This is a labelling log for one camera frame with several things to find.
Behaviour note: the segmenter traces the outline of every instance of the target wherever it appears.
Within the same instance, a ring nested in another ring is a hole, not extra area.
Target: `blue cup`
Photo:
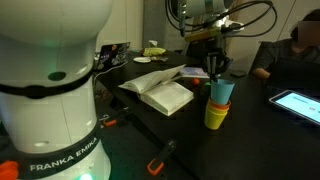
[[[217,104],[225,105],[230,99],[234,82],[218,79],[218,82],[211,81],[211,100]]]

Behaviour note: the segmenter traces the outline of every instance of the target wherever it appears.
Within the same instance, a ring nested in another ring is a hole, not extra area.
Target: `tablet screen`
[[[292,92],[275,102],[320,123],[320,103],[315,100]]]

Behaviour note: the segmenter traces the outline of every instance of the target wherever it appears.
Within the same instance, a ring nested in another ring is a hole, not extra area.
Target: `yellow object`
[[[163,48],[145,48],[143,56],[161,56],[166,52]]]
[[[228,112],[225,112],[223,114],[218,114],[210,111],[208,108],[206,108],[206,115],[204,118],[204,124],[212,130],[219,129],[221,123],[223,122],[224,118]]]
[[[212,38],[215,38],[220,35],[221,35],[221,28],[220,27],[212,27],[209,30],[204,30],[204,31],[200,31],[200,32],[186,35],[184,40],[187,42],[200,41],[200,40],[204,40],[204,39],[212,39]]]
[[[207,104],[207,109],[209,109],[210,111],[212,111],[214,113],[218,113],[218,114],[224,114],[224,113],[228,112],[228,110],[229,110],[229,108],[226,110],[217,109],[215,107],[210,106],[209,104]]]

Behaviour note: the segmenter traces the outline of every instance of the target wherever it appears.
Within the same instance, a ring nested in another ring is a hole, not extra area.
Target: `stacked cups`
[[[230,95],[234,82],[218,79],[211,81],[211,96],[206,106],[204,124],[212,130],[219,129],[224,118],[228,114],[231,105]]]

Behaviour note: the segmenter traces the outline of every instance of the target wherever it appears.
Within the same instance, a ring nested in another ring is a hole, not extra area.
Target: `open book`
[[[170,116],[190,102],[191,91],[173,82],[173,78],[185,65],[165,71],[155,71],[127,81],[120,88],[140,94],[140,99],[161,113]]]

